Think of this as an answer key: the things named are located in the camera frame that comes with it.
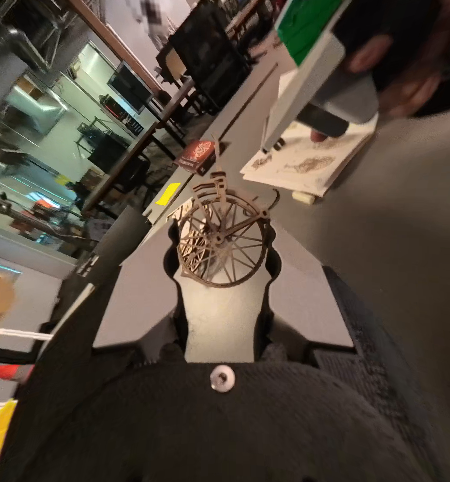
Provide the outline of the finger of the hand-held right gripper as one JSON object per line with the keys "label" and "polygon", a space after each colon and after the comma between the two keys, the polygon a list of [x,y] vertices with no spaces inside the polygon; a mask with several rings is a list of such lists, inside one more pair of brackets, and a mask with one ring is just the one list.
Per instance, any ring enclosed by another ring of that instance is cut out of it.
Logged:
{"label": "finger of the hand-held right gripper", "polygon": [[320,88],[345,57],[345,48],[331,32],[321,35],[312,51],[297,68],[282,94],[272,105],[264,124],[262,151],[267,153],[277,144],[285,129],[298,121],[312,130],[325,132],[333,124],[346,127],[346,122],[312,104]]}
{"label": "finger of the hand-held right gripper", "polygon": [[351,125],[367,124],[378,114],[378,94],[370,72],[335,70],[300,111],[296,121],[326,137],[339,138]]}

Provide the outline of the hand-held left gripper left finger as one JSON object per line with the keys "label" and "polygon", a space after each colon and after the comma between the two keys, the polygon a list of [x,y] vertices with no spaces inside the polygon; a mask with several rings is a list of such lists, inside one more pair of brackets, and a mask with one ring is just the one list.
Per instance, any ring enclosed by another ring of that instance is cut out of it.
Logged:
{"label": "hand-held left gripper left finger", "polygon": [[169,344],[184,354],[189,326],[174,278],[180,267],[179,241],[178,222],[169,220],[121,263],[95,335],[95,352],[135,348],[148,363],[157,362]]}

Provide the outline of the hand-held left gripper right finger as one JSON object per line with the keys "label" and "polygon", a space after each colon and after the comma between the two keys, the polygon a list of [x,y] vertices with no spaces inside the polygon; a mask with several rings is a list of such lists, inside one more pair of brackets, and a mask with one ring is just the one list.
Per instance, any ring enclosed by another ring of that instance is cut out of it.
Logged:
{"label": "hand-held left gripper right finger", "polygon": [[270,344],[305,363],[314,350],[354,353],[355,345],[322,263],[278,222],[266,232],[270,280],[261,306],[261,355]]}

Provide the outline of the white instruction booklet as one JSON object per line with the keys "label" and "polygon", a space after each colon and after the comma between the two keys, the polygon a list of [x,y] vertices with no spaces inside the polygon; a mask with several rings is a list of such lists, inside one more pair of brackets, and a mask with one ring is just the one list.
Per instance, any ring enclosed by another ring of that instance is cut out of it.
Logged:
{"label": "white instruction booklet", "polygon": [[285,145],[265,154],[259,150],[240,170],[248,181],[323,197],[337,176],[373,137],[378,113],[365,124],[351,123],[346,133],[321,143],[311,128],[294,120],[282,134]]}

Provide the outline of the wooden bicycle model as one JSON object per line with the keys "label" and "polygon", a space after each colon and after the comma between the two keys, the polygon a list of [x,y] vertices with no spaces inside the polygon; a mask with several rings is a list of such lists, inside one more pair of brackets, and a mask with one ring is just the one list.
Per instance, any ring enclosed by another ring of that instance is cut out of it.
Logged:
{"label": "wooden bicycle model", "polygon": [[215,164],[209,179],[192,186],[191,209],[178,222],[181,276],[210,288],[232,288],[249,280],[265,261],[270,208],[231,187],[222,149],[212,133]]}

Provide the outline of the laser-cut wooden parts sheet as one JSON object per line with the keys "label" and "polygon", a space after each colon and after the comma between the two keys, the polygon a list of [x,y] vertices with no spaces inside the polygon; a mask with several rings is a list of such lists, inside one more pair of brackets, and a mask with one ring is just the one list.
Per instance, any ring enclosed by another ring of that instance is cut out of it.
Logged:
{"label": "laser-cut wooden parts sheet", "polygon": [[169,222],[170,220],[175,220],[176,226],[178,230],[180,230],[182,221],[192,211],[192,209],[194,208],[194,204],[195,204],[194,198],[190,197],[188,200],[182,203],[178,208],[173,210],[173,212],[171,212],[167,216],[167,222]]}

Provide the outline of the person's right hand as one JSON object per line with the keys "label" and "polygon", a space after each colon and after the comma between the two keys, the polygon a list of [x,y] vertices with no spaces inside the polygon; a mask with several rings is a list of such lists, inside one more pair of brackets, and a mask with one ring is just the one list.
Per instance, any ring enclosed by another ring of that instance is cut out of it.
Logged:
{"label": "person's right hand", "polygon": [[[393,38],[372,37],[347,60],[350,72],[372,70],[392,48]],[[450,29],[433,33],[417,60],[379,94],[379,111],[390,117],[410,117],[431,100],[444,80],[446,55],[450,52]]]}

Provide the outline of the large green plastic bin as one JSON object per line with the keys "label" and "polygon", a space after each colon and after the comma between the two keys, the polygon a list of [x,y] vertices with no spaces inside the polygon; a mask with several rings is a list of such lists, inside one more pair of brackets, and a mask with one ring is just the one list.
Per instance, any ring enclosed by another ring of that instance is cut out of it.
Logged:
{"label": "large green plastic bin", "polygon": [[352,1],[286,1],[275,23],[278,39],[295,67],[310,54],[324,31],[337,23]]}

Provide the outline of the black mesh office chair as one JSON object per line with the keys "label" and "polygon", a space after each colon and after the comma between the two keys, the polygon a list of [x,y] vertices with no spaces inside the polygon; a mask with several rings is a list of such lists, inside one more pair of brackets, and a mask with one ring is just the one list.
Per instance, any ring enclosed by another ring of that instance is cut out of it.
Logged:
{"label": "black mesh office chair", "polygon": [[228,38],[225,19],[214,2],[199,1],[156,56],[164,80],[175,83],[167,65],[175,52],[211,115],[228,104],[252,71],[250,59]]}

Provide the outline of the yellow paper sheet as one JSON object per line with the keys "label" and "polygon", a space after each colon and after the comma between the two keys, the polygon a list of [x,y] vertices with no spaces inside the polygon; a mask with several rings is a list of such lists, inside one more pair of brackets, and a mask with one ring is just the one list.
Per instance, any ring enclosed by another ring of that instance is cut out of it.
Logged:
{"label": "yellow paper sheet", "polygon": [[161,197],[155,202],[156,205],[166,206],[170,200],[174,197],[177,190],[179,190],[181,183],[171,183],[169,184]]}

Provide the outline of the dark red printed box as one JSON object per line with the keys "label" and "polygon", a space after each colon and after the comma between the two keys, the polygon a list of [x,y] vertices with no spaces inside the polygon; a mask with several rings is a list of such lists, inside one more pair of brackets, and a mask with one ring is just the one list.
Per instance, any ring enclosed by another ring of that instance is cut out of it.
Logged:
{"label": "dark red printed box", "polygon": [[191,142],[173,161],[173,164],[186,172],[203,177],[215,161],[215,142],[197,140]]}

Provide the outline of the orange traffic cone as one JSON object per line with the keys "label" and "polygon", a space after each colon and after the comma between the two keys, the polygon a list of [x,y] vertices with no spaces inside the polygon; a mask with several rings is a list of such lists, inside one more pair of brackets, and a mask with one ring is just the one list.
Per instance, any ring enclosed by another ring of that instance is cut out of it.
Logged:
{"label": "orange traffic cone", "polygon": [[0,380],[23,385],[29,379],[35,365],[0,365]]}

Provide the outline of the black monitor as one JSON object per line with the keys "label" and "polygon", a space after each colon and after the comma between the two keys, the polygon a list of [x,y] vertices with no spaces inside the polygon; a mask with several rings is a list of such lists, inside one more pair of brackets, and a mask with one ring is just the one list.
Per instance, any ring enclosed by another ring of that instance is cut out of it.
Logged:
{"label": "black monitor", "polygon": [[108,79],[107,86],[118,94],[136,114],[141,114],[155,96],[150,87],[124,60]]}

